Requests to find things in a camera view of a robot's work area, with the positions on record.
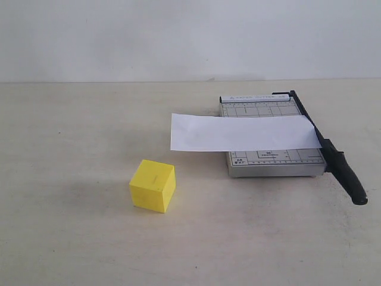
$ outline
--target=white wall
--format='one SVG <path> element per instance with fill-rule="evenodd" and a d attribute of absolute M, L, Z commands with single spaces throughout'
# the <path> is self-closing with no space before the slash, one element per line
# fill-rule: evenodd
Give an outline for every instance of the white wall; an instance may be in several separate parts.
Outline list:
<path fill-rule="evenodd" d="M 0 0 L 0 82 L 381 77 L 378 0 Z"/>

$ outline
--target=black handle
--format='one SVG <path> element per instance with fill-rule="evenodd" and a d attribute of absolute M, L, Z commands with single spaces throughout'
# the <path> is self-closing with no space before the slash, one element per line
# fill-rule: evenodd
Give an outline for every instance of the black handle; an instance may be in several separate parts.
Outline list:
<path fill-rule="evenodd" d="M 325 139 L 325 143 L 328 143 L 328 146 L 324 146 L 321 151 L 325 153 L 329 172 L 342 185 L 354 204 L 358 206 L 367 204 L 368 198 L 364 187 L 346 161 L 344 153 L 336 150 L 329 139 Z"/>

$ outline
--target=white paper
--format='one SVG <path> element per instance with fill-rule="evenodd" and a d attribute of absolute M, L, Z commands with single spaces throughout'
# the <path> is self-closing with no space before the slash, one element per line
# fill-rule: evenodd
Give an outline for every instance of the white paper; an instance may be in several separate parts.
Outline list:
<path fill-rule="evenodd" d="M 321 148 L 305 116 L 214 117 L 172 114 L 171 150 L 198 152 Z"/>

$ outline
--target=paper cutter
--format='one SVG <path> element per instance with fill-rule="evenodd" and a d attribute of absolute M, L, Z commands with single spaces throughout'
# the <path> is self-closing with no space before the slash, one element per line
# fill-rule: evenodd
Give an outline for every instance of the paper cutter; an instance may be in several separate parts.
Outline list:
<path fill-rule="evenodd" d="M 332 173 L 357 205 L 367 204 L 363 186 L 329 139 L 324 139 L 295 91 L 271 95 L 220 97 L 220 116 L 269 117 L 304 115 L 314 125 L 322 148 L 227 152 L 229 175 L 233 178 L 266 176 L 319 176 Z"/>

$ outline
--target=yellow cube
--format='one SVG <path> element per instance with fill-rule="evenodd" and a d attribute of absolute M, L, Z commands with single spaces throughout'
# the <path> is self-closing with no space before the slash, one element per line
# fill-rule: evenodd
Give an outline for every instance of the yellow cube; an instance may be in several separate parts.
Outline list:
<path fill-rule="evenodd" d="M 142 160 L 130 181 L 132 203 L 136 207 L 165 213 L 176 189 L 174 166 Z"/>

